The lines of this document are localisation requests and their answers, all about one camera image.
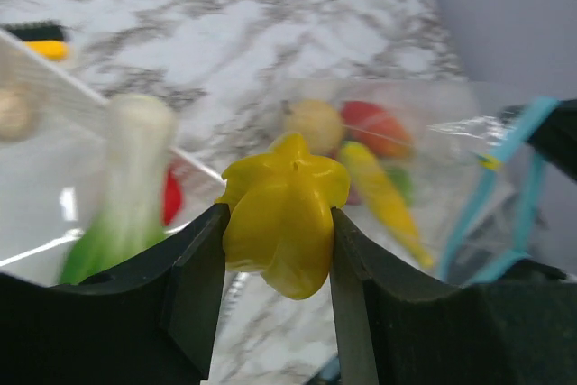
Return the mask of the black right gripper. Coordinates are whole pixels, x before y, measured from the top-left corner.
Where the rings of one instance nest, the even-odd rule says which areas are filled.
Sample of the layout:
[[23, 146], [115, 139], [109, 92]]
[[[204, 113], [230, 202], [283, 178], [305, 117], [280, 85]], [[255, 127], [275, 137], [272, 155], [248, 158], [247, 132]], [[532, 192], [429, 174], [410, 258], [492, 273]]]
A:
[[564, 100], [527, 139], [534, 151], [569, 178], [577, 177], [577, 102]]

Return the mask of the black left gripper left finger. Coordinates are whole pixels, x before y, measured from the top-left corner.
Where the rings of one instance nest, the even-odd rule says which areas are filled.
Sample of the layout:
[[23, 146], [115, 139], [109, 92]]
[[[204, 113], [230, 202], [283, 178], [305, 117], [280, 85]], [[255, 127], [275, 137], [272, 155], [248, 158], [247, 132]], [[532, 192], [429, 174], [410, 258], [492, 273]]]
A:
[[150, 249], [77, 285], [1, 278], [4, 384], [198, 384], [224, 288], [214, 205]]

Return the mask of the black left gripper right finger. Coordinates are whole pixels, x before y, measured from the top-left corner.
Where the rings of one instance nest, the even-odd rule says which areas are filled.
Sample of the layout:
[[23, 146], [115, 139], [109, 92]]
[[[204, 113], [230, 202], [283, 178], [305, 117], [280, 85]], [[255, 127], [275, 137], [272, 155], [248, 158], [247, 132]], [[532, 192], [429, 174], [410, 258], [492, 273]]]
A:
[[413, 268], [333, 211], [330, 272], [346, 384], [573, 384], [576, 286], [523, 260], [459, 288]]

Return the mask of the clear zip top bag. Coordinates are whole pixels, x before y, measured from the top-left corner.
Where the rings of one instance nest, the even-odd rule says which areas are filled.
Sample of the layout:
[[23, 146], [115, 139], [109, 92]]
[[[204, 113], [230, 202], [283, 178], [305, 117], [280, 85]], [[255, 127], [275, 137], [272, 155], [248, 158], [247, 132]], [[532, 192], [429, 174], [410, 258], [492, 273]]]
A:
[[295, 79], [261, 101], [271, 137], [302, 133], [352, 173], [346, 214], [376, 243], [454, 284], [490, 282], [545, 239], [549, 160], [529, 147], [562, 103], [540, 96], [484, 114], [504, 87], [455, 81]]

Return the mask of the red toy apple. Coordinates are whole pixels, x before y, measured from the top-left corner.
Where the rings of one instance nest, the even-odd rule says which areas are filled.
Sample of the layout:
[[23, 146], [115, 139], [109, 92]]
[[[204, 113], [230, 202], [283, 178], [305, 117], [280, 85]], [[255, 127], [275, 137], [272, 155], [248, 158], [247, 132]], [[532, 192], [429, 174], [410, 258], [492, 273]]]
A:
[[183, 205], [183, 196], [180, 184], [172, 170], [169, 170], [166, 178], [163, 206], [163, 223], [169, 226], [179, 214]]

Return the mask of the yellow toy starfruit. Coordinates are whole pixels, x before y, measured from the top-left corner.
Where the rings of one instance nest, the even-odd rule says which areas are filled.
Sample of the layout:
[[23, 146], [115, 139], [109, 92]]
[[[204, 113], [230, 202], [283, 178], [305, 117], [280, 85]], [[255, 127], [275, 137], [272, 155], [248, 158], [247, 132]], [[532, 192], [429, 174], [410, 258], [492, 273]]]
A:
[[332, 211], [349, 195], [344, 166], [312, 154], [300, 133], [285, 133], [264, 153], [232, 163], [222, 178], [227, 270], [257, 273], [286, 298], [317, 293], [332, 265]]

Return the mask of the yellow toy banana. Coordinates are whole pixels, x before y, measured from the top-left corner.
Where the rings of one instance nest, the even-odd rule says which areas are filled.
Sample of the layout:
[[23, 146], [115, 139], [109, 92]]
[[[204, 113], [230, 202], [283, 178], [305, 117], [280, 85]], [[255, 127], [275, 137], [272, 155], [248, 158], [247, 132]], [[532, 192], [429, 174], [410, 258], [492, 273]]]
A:
[[404, 198], [369, 148], [359, 142], [347, 141], [338, 155], [373, 216], [422, 268], [431, 268], [435, 260], [421, 243], [417, 224]]

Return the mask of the orange red toy mango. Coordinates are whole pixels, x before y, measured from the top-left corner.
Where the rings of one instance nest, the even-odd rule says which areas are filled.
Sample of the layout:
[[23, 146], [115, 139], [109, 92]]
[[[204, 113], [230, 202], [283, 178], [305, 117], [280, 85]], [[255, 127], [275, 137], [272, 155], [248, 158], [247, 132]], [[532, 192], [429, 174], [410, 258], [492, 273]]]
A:
[[412, 154], [411, 134], [390, 110], [365, 101], [346, 101], [341, 117], [349, 136], [378, 157], [406, 159]]

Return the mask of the yellow toy lemon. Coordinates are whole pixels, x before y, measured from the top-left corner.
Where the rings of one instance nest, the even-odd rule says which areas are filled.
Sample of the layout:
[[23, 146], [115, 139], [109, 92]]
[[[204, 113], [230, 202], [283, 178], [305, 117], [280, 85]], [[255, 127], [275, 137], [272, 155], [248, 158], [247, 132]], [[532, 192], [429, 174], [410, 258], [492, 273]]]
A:
[[332, 153], [345, 136], [339, 112], [322, 100], [283, 101], [282, 122], [285, 132], [300, 133], [316, 154]]

